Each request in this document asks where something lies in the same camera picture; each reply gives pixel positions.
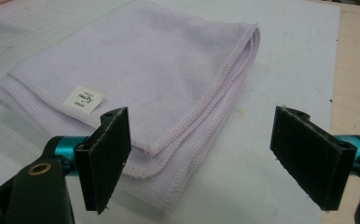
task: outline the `white label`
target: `white label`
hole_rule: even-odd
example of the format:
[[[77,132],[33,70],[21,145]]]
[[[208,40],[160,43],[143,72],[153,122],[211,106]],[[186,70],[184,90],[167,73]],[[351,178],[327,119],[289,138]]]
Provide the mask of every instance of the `white label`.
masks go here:
[[[63,103],[90,114],[90,112],[98,106],[103,98],[104,96],[96,91],[91,91],[85,87],[77,86]]]

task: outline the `towel fold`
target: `towel fold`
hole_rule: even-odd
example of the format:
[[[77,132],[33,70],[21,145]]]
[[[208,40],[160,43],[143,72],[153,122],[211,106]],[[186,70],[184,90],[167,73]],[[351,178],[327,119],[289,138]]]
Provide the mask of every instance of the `towel fold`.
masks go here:
[[[171,207],[201,163],[256,57],[256,25],[131,2],[18,64],[0,104],[51,135],[90,135],[127,106],[132,153],[118,187]],[[63,102],[82,86],[104,95],[87,114]]]

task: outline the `wooden surface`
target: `wooden surface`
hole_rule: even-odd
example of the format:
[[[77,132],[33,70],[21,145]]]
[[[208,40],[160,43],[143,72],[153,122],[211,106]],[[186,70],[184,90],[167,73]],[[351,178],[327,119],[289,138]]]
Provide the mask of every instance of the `wooden surface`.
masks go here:
[[[331,133],[360,134],[360,7],[330,4],[340,6]],[[323,213],[323,223],[354,223],[353,215],[359,200],[360,178],[351,176],[339,211]]]

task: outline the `white surface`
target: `white surface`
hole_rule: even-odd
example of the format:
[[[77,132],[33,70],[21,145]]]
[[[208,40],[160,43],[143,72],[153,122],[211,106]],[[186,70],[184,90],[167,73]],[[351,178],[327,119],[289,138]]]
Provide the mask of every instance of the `white surface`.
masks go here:
[[[126,1],[27,1],[0,6],[0,78]],[[297,0],[152,1],[211,21],[257,22],[260,51],[228,121],[178,205],[160,211],[115,191],[101,216],[68,187],[79,223],[320,223],[320,210],[269,150],[274,107],[329,127],[339,9]],[[40,155],[48,137],[0,106],[0,184]]]

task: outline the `table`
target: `table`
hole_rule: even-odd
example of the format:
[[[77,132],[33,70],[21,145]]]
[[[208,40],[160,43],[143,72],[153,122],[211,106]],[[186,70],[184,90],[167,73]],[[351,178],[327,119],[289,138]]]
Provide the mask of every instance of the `table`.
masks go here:
[[[360,7],[340,7],[339,42],[332,108],[331,133],[360,134]],[[360,178],[350,176],[339,211],[323,213],[323,223],[354,223],[360,200]]]

